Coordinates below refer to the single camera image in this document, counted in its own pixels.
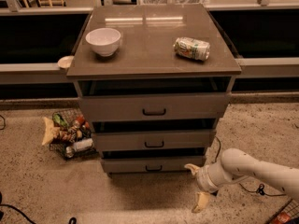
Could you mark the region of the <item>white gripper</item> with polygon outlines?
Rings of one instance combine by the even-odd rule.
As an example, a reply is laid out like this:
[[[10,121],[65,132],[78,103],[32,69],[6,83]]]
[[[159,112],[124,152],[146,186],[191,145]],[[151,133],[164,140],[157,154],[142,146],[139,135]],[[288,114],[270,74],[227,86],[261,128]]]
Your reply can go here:
[[[219,161],[202,168],[187,163],[184,168],[190,170],[192,175],[196,177],[198,187],[201,190],[195,194],[196,202],[192,209],[193,213],[200,213],[207,207],[210,193],[217,192],[224,185],[236,184],[248,178],[246,175],[234,175],[225,171]]]

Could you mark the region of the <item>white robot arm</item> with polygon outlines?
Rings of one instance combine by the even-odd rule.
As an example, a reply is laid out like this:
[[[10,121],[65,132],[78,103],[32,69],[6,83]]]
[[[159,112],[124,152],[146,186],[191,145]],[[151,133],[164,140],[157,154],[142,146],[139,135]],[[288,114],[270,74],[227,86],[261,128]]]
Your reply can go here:
[[[198,167],[185,165],[195,177],[200,191],[196,194],[197,202],[194,213],[204,210],[210,195],[222,186],[240,183],[248,177],[254,177],[283,194],[299,201],[299,170],[267,161],[260,161],[237,148],[222,152],[218,161]]]

